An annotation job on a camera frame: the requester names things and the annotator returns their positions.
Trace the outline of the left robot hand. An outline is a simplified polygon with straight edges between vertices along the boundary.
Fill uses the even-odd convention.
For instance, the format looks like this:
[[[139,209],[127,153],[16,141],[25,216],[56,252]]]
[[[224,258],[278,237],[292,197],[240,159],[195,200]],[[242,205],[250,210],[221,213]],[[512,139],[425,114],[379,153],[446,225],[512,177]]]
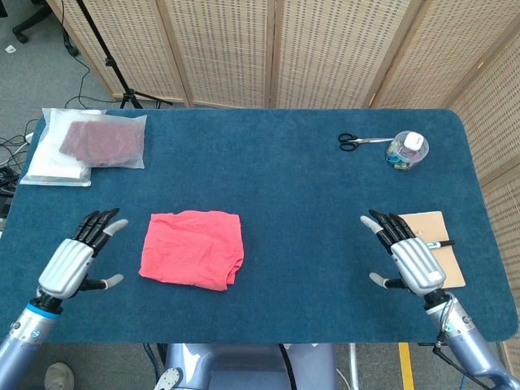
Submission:
[[[128,225],[126,219],[113,221],[117,208],[96,210],[79,223],[72,237],[62,241],[38,279],[43,296],[59,300],[74,297],[79,291],[107,290],[124,280],[121,274],[105,279],[89,279],[94,260],[114,234]]]

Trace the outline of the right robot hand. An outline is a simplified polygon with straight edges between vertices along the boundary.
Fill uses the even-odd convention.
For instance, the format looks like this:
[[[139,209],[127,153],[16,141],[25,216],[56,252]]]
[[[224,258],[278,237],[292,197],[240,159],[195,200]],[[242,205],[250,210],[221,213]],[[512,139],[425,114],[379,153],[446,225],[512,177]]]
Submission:
[[[400,277],[388,279],[371,272],[370,280],[382,288],[401,288],[419,297],[444,285],[446,274],[423,239],[415,236],[408,223],[397,214],[370,210],[360,217],[391,256]]]

